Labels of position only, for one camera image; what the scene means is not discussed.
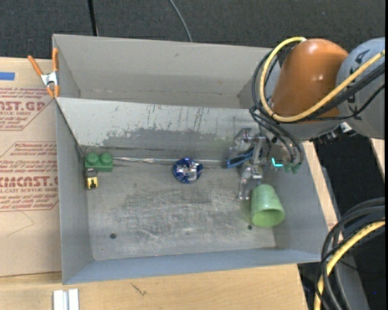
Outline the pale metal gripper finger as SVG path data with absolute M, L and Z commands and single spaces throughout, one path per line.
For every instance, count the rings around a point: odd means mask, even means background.
M 229 157 L 249 156 L 256 143 L 256 134 L 251 128 L 242 128 L 233 138 Z
M 261 184 L 263 169 L 260 166 L 243 166 L 239 181 L 239 200 L 249 200 L 252 191 Z

